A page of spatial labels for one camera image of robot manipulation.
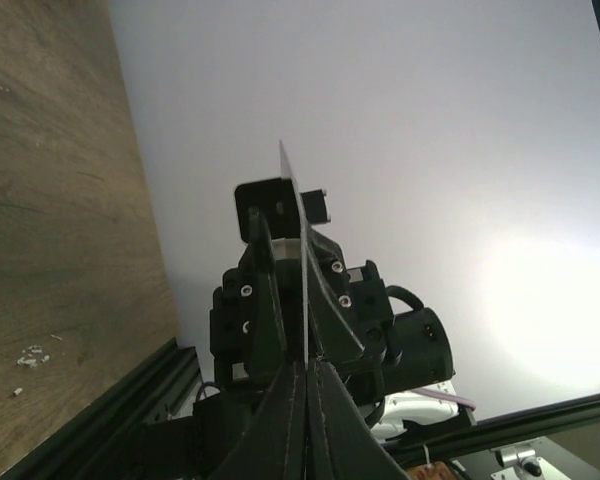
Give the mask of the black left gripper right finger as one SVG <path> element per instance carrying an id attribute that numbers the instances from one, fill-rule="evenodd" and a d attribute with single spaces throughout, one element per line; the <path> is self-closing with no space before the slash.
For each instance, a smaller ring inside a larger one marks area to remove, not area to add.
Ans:
<path id="1" fill-rule="evenodd" d="M 307 370 L 308 479 L 402 480 L 405 471 L 371 435 L 334 367 Z"/>

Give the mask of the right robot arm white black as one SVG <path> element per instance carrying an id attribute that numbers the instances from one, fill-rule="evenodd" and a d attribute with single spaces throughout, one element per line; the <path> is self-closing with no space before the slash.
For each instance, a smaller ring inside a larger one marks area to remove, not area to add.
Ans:
<path id="1" fill-rule="evenodd" d="M 228 451 L 287 363 L 329 362 L 380 440 L 430 437 L 472 423 L 473 407 L 440 391 L 454 373 L 436 313 L 377 265 L 350 268 L 340 246 L 301 227 L 297 210 L 238 210 L 246 248 L 210 311 L 216 394 L 193 409 L 199 438 Z"/>

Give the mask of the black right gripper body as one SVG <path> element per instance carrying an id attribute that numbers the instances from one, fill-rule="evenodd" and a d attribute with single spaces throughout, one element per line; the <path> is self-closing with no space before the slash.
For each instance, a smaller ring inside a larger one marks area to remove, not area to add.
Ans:
<path id="1" fill-rule="evenodd" d="M 360 339 L 365 347 L 354 362 L 336 365 L 310 356 L 304 359 L 302 320 L 302 280 L 300 258 L 275 260 L 288 350 L 280 366 L 312 358 L 331 364 L 353 395 L 383 395 L 384 372 L 395 364 L 394 313 L 384 281 L 373 262 L 358 270 L 348 270 L 349 291 L 353 297 Z M 212 295 L 210 310 L 210 351 L 214 359 L 214 379 L 227 392 L 262 392 L 273 382 L 252 380 L 248 359 L 252 348 L 251 322 L 255 319 L 253 263 L 223 274 Z"/>

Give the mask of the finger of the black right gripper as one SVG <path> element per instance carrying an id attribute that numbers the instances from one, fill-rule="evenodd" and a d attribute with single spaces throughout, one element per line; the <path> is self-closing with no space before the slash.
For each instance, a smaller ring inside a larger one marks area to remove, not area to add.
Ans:
<path id="1" fill-rule="evenodd" d="M 248 372 L 252 380 L 270 380 L 286 360 L 288 342 L 277 287 L 272 239 L 266 217 L 255 207 L 248 210 L 248 238 L 256 294 Z"/>
<path id="2" fill-rule="evenodd" d="M 317 352 L 331 363 L 359 360 L 364 345 L 343 252 L 319 232 L 307 233 L 309 323 Z"/>

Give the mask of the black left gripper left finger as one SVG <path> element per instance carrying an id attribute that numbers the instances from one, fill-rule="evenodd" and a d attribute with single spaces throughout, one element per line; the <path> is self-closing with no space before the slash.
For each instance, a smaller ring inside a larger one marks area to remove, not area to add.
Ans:
<path id="1" fill-rule="evenodd" d="M 305 474 L 306 375 L 283 366 L 249 428 L 213 472 L 213 479 L 302 479 Z"/>

